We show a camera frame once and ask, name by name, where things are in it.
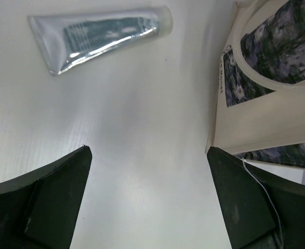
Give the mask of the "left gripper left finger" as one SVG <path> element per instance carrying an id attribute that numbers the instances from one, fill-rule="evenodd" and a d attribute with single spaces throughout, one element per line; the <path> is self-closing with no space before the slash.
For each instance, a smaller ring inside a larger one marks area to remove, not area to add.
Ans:
<path id="1" fill-rule="evenodd" d="M 69 248 L 91 162 L 82 146 L 0 183 L 0 248 Z"/>

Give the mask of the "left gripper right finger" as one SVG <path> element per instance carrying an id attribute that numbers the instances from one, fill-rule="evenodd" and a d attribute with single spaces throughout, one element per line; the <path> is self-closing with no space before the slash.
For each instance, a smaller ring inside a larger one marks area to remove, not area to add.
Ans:
<path id="1" fill-rule="evenodd" d="M 217 147 L 207 152 L 232 248 L 305 248 L 305 186 Z"/>

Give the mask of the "cream canvas tote bag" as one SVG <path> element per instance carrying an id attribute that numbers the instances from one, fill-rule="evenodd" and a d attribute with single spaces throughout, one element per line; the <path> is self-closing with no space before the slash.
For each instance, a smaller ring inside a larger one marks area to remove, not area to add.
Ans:
<path id="1" fill-rule="evenodd" d="M 233 4 L 206 145 L 305 169 L 305 1 Z"/>

